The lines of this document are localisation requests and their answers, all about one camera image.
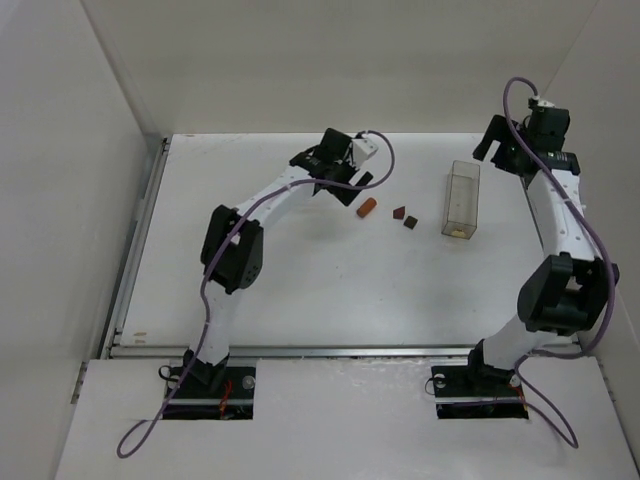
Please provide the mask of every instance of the white panel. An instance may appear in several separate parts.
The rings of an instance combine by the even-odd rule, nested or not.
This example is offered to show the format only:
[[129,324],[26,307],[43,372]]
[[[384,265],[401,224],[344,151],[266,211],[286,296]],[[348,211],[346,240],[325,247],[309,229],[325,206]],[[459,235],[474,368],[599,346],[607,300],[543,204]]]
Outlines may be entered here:
[[[122,344],[183,345],[202,328],[200,251],[211,212],[268,185],[320,134],[176,135]],[[474,345],[512,316],[542,250],[517,177],[482,164],[478,230],[443,236],[447,174],[474,134],[393,134],[389,181],[345,208],[326,192],[265,238],[264,268],[238,308],[233,345]],[[367,162],[389,166],[384,147]],[[376,209],[355,214],[368,197]],[[415,230],[392,218],[406,205]]]
[[596,0],[85,0],[164,132],[483,131],[546,86]]
[[621,270],[618,290],[624,302],[619,295],[613,325],[598,355],[636,457],[640,455],[639,16],[640,3],[635,0],[601,0],[547,92],[549,100],[571,111],[567,149],[576,152],[583,168],[586,214]]
[[119,460],[120,437],[161,401],[160,364],[91,362],[57,480],[638,478],[595,359],[523,366],[573,425],[578,450],[536,414],[438,420],[425,360],[276,360],[258,364],[254,420],[161,421]]
[[145,145],[76,0],[0,11],[0,478],[42,479],[106,314]]

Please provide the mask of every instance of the clear plastic box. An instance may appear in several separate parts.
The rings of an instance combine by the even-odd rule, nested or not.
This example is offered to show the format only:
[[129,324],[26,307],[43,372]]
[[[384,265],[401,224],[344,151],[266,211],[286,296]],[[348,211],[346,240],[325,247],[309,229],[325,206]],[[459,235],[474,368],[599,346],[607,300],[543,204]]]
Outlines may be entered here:
[[442,233],[469,239],[478,228],[480,165],[455,161],[447,179]]

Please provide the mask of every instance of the white platform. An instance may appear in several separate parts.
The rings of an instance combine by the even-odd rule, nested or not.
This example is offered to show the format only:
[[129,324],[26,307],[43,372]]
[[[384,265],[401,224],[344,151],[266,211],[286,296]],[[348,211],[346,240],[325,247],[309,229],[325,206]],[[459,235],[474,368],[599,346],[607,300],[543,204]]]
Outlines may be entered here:
[[[446,175],[478,134],[390,135],[397,168],[349,208],[326,192],[265,239],[234,345],[473,345],[511,318],[542,253],[519,179],[482,165],[478,230],[440,234]],[[319,134],[176,135],[137,276],[122,345],[184,346],[203,320],[199,262],[211,212],[266,186]],[[366,167],[379,178],[389,157]],[[367,196],[378,207],[355,210]],[[406,205],[411,231],[391,211]]]
[[595,359],[523,366],[566,414],[578,450],[535,414],[438,420],[426,360],[270,360],[258,364],[254,420],[161,421],[119,460],[120,437],[159,406],[161,363],[90,363],[58,480],[638,478]]

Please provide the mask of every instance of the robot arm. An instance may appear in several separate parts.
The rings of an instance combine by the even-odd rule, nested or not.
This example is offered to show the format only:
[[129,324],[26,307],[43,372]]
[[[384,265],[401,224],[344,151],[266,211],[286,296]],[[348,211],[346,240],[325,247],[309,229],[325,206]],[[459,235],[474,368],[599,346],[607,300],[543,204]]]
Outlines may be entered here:
[[[294,157],[268,187],[235,208],[221,205],[214,210],[200,256],[205,271],[233,226],[258,199],[298,180],[320,179],[348,183],[377,150],[377,146],[368,138],[351,138],[328,129],[319,145]],[[367,172],[356,185],[367,185],[372,178]],[[253,284],[262,270],[264,235],[289,211],[325,189],[345,206],[351,204],[359,193],[357,190],[313,183],[288,188],[286,192],[262,203],[251,213],[211,273],[209,280],[212,281],[207,284],[207,297],[215,314],[203,347],[190,371],[190,375],[210,390],[217,388],[224,374],[229,355],[231,325],[243,290]],[[198,340],[186,351],[184,365],[193,358]]]
[[[531,99],[529,108],[528,124],[516,127],[582,214],[578,160],[561,151],[569,112],[539,99]],[[491,143],[500,142],[491,161],[522,178],[545,259],[521,288],[517,313],[469,354],[469,378],[485,385],[509,383],[516,362],[555,337],[590,330],[607,299],[599,252],[549,178],[515,142],[506,122],[501,116],[493,118],[474,158],[483,160]],[[614,273],[617,282],[615,265]]]

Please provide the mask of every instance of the purple cable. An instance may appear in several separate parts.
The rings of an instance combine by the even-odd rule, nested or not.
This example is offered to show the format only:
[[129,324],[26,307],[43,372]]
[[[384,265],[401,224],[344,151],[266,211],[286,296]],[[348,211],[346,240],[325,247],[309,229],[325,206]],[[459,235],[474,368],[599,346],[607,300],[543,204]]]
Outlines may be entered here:
[[[524,84],[528,85],[531,88],[531,90],[533,90],[533,94],[536,95],[536,96],[538,95],[538,89],[536,88],[535,84],[531,80],[529,80],[527,78],[524,78],[524,77],[513,77],[507,82],[507,85],[504,87],[504,93],[502,94],[502,107],[504,109],[504,116],[507,119],[507,125],[509,126],[509,130],[511,131],[511,134],[513,135],[513,138],[515,138],[515,140],[518,142],[520,147],[522,147],[522,149],[527,153],[527,155],[529,155],[529,158],[531,158],[531,160],[533,160],[535,162],[535,164],[538,166],[538,168],[540,168],[540,170],[542,170],[542,172],[545,174],[545,176],[551,181],[551,183],[553,184],[553,186],[556,189],[556,191],[558,192],[558,194],[566,202],[567,207],[571,211],[571,214],[575,217],[575,219],[578,221],[578,223],[580,223],[582,228],[589,234],[589,236],[593,240],[593,243],[596,244],[596,247],[598,248],[598,251],[600,252],[600,255],[602,255],[602,260],[604,262],[605,271],[606,271],[606,275],[607,275],[607,289],[608,289],[607,307],[606,307],[606,310],[604,312],[604,317],[602,319],[602,323],[600,324],[600,328],[598,328],[598,332],[596,333],[595,337],[593,337],[593,340],[591,341],[591,343],[589,343],[589,345],[587,345],[581,352],[578,352],[578,353],[560,354],[560,353],[550,352],[548,350],[533,350],[531,352],[531,353],[534,353],[534,354],[537,354],[537,355],[541,355],[541,356],[545,356],[545,357],[562,358],[562,359],[565,359],[565,360],[573,360],[573,359],[576,359],[576,358],[584,357],[590,351],[592,351],[600,343],[600,341],[604,337],[604,334],[607,331],[607,328],[609,327],[609,324],[611,323],[611,317],[613,316],[613,307],[614,307],[614,303],[615,303],[615,288],[616,288],[615,276],[614,276],[614,273],[613,273],[613,264],[611,263],[611,258],[609,257],[609,253],[607,252],[607,249],[604,246],[604,242],[600,239],[600,237],[598,236],[596,231],[593,229],[593,227],[589,224],[589,222],[587,222],[587,220],[584,218],[584,216],[580,213],[580,211],[573,204],[573,201],[570,199],[570,197],[567,194],[567,192],[565,191],[564,187],[553,176],[553,173],[551,173],[551,170],[549,170],[549,168],[547,168],[547,166],[535,154],[535,152],[533,150],[531,150],[531,148],[529,148],[529,146],[524,141],[524,139],[522,138],[520,133],[518,133],[518,131],[516,130],[516,127],[513,125],[513,120],[511,118],[511,113],[509,112],[509,91],[511,90],[511,85],[513,85],[516,82],[520,82],[520,83],[524,83]],[[518,375],[518,377],[520,378],[520,381],[524,385],[526,385],[533,393],[538,395],[538,397],[540,397],[547,405],[549,405],[549,407],[551,407],[551,409],[556,413],[556,415],[558,415],[558,417],[560,418],[562,423],[564,423],[565,427],[569,431],[569,435],[571,436],[571,439],[569,439],[562,431],[560,431],[558,426],[555,423],[553,423],[551,421],[551,419],[547,415],[542,413],[542,411],[540,411],[537,407],[534,407],[533,405],[531,405],[531,404],[529,404],[529,403],[527,403],[527,402],[525,402],[523,400],[500,399],[500,400],[484,401],[484,402],[470,402],[470,403],[464,403],[464,405],[482,406],[482,405],[494,405],[496,403],[522,403],[524,405],[527,405],[529,408],[531,408],[535,412],[537,412],[549,424],[549,426],[558,435],[560,435],[560,437],[565,442],[567,442],[567,444],[570,447],[578,448],[578,438],[576,437],[576,434],[573,431],[573,428],[571,428],[571,425],[569,424],[569,422],[566,419],[566,417],[562,414],[560,409],[558,407],[556,407],[554,405],[554,403],[546,395],[544,395],[540,390],[538,390],[536,387],[534,387],[531,384],[531,382],[526,380],[522,376],[522,374],[520,373],[520,367],[522,366],[522,364],[525,362],[525,360],[527,358],[529,358],[529,355],[524,355],[524,356],[520,357],[520,359],[518,359],[518,361],[515,364],[516,374]]]
[[200,340],[198,341],[198,346],[196,347],[196,350],[194,352],[193,357],[191,357],[191,360],[189,361],[187,366],[182,369],[182,374],[180,375],[180,377],[178,377],[178,380],[176,381],[176,384],[173,386],[173,388],[169,392],[169,395],[167,395],[167,398],[165,398],[164,401],[162,402],[162,404],[160,405],[160,408],[158,409],[158,413],[156,413],[156,415],[153,418],[153,420],[151,420],[151,423],[149,424],[149,427],[147,428],[147,431],[144,433],[144,435],[142,436],[140,441],[131,450],[129,450],[128,452],[123,452],[122,451],[122,447],[124,446],[124,443],[127,441],[129,436],[131,436],[131,434],[133,432],[135,432],[141,425],[147,423],[149,420],[140,420],[133,427],[131,427],[127,431],[127,433],[124,434],[122,439],[120,439],[120,442],[118,443],[118,447],[116,448],[116,454],[118,455],[118,458],[123,458],[123,459],[124,458],[129,458],[132,455],[134,455],[138,450],[140,450],[142,445],[144,445],[144,443],[147,441],[147,439],[151,435],[151,432],[153,432],[153,429],[158,424],[158,421],[160,420],[160,418],[164,414],[165,410],[167,409],[167,406],[169,405],[169,402],[171,402],[171,400],[173,399],[173,397],[177,393],[178,389],[180,388],[180,385],[182,385],[182,382],[184,382],[185,378],[187,378],[187,375],[189,374],[189,371],[195,365],[196,359],[198,358],[198,354],[200,353],[200,351],[202,350],[202,347],[204,345],[204,340],[205,340],[205,338],[207,336],[207,332],[209,331],[209,325],[211,324],[211,306],[209,305],[209,300],[207,299],[207,295],[205,293],[205,289],[206,289],[206,286],[207,286],[207,283],[208,283],[208,279],[209,279],[209,277],[211,277],[211,273],[213,272],[213,269],[216,267],[216,265],[220,261],[220,258],[222,257],[223,252],[229,246],[229,243],[231,243],[231,239],[240,231],[240,229],[242,228],[242,225],[244,225],[244,223],[249,219],[251,214],[260,205],[262,205],[264,202],[266,202],[268,200],[271,200],[272,198],[277,197],[278,195],[280,195],[280,194],[286,192],[287,190],[289,190],[290,188],[296,187],[298,185],[305,185],[305,184],[309,184],[309,183],[314,183],[316,185],[326,185],[326,186],[329,186],[329,187],[340,187],[340,188],[344,188],[345,190],[369,190],[371,188],[376,188],[376,187],[382,185],[391,176],[391,174],[393,173],[393,170],[394,170],[394,168],[396,166],[396,154],[395,154],[395,151],[393,150],[393,146],[391,145],[391,142],[389,141],[389,139],[384,134],[382,134],[380,132],[377,132],[375,130],[366,130],[366,131],[362,131],[362,132],[358,133],[358,135],[364,135],[364,134],[371,134],[371,135],[375,135],[377,137],[380,137],[384,141],[384,143],[387,144],[387,147],[389,148],[389,153],[391,155],[391,164],[389,165],[389,170],[387,171],[387,173],[380,180],[378,180],[377,182],[374,182],[374,183],[370,183],[369,185],[364,185],[364,186],[354,186],[354,185],[349,185],[349,184],[345,184],[345,183],[334,182],[334,181],[331,181],[331,180],[319,180],[319,179],[315,179],[315,178],[309,178],[309,179],[304,179],[304,180],[296,180],[296,181],[293,181],[293,182],[289,183],[288,185],[285,185],[284,187],[279,188],[278,190],[275,190],[275,191],[265,195],[264,197],[260,198],[259,200],[256,200],[256,203],[254,203],[247,210],[247,212],[242,217],[240,217],[240,220],[238,220],[238,223],[236,223],[236,225],[231,229],[231,231],[227,235],[227,238],[224,239],[224,241],[220,245],[220,248],[218,248],[218,250],[216,251],[216,254],[214,255],[213,259],[211,260],[211,263],[209,263],[209,265],[207,266],[207,269],[206,269],[206,271],[204,273],[204,277],[202,278],[202,283],[200,283],[200,298],[202,299],[202,303],[204,303],[205,319],[204,319],[204,326],[202,327],[202,333],[200,335]]

